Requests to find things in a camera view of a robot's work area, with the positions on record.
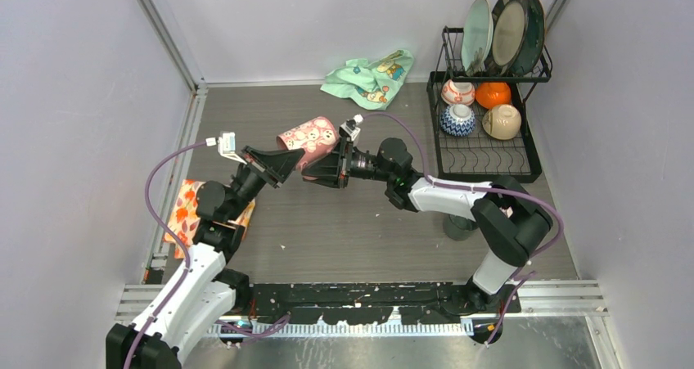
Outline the pink glass mug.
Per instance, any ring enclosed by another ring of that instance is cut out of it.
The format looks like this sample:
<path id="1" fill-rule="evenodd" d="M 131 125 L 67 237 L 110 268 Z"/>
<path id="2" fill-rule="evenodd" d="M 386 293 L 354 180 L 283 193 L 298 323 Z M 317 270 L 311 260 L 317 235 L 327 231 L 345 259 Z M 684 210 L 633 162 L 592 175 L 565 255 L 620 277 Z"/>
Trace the pink glass mug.
<path id="1" fill-rule="evenodd" d="M 295 169 L 302 172 L 308 165 L 329 155 L 338 142 L 339 135 L 332 122 L 323 116 L 310 119 L 277 136 L 281 150 L 304 150 L 304 155 Z"/>

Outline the orange coral pattern bowl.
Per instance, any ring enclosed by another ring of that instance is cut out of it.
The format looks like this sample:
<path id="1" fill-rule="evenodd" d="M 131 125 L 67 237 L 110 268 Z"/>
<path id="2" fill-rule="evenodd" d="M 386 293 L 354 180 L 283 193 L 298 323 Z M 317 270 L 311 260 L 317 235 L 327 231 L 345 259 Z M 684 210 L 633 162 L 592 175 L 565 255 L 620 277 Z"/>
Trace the orange coral pattern bowl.
<path id="1" fill-rule="evenodd" d="M 440 96 L 448 105 L 470 106 L 475 101 L 475 86 L 473 83 L 448 79 L 442 87 Z"/>

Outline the white bowl orange outside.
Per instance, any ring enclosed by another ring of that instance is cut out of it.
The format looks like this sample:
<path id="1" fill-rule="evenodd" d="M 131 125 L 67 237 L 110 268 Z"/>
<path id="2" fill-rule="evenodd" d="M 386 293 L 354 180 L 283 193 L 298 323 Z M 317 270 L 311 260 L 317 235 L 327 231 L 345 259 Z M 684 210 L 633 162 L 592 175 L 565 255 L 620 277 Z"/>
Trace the white bowl orange outside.
<path id="1" fill-rule="evenodd" d="M 511 88 L 507 83 L 481 83 L 475 90 L 475 101 L 487 110 L 495 106 L 511 104 Z"/>

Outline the white ceramic bowl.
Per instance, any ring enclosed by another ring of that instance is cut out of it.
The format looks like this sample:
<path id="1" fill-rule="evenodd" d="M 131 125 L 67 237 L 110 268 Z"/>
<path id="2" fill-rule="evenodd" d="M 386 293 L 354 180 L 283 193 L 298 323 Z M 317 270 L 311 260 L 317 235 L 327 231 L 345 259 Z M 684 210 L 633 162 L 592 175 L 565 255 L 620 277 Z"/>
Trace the white ceramic bowl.
<path id="1" fill-rule="evenodd" d="M 517 108 L 501 104 L 488 110 L 482 119 L 483 130 L 491 137 L 506 141 L 513 139 L 521 130 L 522 118 Z"/>

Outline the mint green flower plate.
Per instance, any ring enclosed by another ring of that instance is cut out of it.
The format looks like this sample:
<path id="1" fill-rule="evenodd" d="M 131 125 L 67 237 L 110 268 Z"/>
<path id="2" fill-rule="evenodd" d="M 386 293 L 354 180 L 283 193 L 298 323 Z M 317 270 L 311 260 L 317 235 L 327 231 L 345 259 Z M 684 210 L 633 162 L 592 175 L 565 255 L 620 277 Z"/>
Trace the mint green flower plate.
<path id="1" fill-rule="evenodd" d="M 485 71 L 493 40 L 493 17 L 488 0 L 475 0 L 463 27 L 461 60 L 468 76 Z"/>

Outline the dark blue floral plate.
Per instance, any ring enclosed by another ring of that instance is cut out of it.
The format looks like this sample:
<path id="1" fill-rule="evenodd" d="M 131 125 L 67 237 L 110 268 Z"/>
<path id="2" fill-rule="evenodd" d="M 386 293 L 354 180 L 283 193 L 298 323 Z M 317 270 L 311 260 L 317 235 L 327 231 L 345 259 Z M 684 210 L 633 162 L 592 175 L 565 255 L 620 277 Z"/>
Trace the dark blue floral plate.
<path id="1" fill-rule="evenodd" d="M 528 24 L 522 49 L 511 67 L 515 76 L 525 76 L 538 63 L 545 42 L 545 15 L 540 0 L 527 0 Z"/>

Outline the black rimmed cream plate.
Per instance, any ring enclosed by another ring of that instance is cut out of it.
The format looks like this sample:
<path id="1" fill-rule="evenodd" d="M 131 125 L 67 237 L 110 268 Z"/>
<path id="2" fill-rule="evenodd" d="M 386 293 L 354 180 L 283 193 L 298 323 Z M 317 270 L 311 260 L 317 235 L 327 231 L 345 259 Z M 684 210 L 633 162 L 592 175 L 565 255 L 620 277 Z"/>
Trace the black rimmed cream plate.
<path id="1" fill-rule="evenodd" d="M 501 76 L 520 54 L 528 24 L 527 0 L 497 0 L 492 10 L 493 39 L 486 72 Z"/>

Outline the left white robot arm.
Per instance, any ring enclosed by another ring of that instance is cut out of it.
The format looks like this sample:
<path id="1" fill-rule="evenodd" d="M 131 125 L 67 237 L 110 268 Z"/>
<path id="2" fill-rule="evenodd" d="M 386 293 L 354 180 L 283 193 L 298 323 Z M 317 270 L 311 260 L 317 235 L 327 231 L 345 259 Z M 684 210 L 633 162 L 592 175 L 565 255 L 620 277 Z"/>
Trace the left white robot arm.
<path id="1" fill-rule="evenodd" d="M 128 325 L 106 335 L 108 368 L 180 368 L 222 315 L 243 314 L 251 302 L 249 277 L 227 267 L 246 231 L 237 220 L 267 185 L 281 186 L 304 156 L 299 148 L 244 147 L 230 184 L 203 183 L 196 191 L 200 224 L 193 243 L 181 240 L 184 260 L 153 301 Z"/>

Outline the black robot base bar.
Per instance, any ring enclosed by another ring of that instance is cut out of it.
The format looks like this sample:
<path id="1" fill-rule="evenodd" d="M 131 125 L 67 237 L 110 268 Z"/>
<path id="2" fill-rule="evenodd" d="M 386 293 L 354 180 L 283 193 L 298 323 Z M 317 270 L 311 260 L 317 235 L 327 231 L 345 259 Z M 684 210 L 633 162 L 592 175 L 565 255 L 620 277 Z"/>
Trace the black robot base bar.
<path id="1" fill-rule="evenodd" d="M 470 286 L 453 282 L 392 283 L 256 283 L 241 293 L 229 315 L 250 316 L 273 323 L 284 315 L 292 325 L 351 326 L 386 323 L 395 314 L 405 325 L 459 323 L 462 317 L 496 318 L 506 308 L 519 313 L 517 297 L 510 303 L 513 284 L 494 296 L 476 294 Z"/>

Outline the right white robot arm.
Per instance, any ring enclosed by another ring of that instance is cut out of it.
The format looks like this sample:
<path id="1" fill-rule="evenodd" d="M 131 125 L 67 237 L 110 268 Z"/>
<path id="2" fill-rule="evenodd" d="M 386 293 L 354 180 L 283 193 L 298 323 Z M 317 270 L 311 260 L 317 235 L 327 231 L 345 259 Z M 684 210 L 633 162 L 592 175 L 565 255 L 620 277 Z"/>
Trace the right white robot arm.
<path id="1" fill-rule="evenodd" d="M 454 299 L 464 314 L 488 312 L 500 290 L 522 268 L 550 232 L 553 221 L 513 178 L 463 184 L 435 181 L 412 166 L 403 140 L 381 142 L 376 153 L 358 150 L 341 138 L 332 151 L 302 170 L 303 179 L 330 188 L 345 188 L 352 178 L 386 184 L 385 196 L 397 209 L 437 212 L 464 218 L 480 231 L 489 251 Z"/>

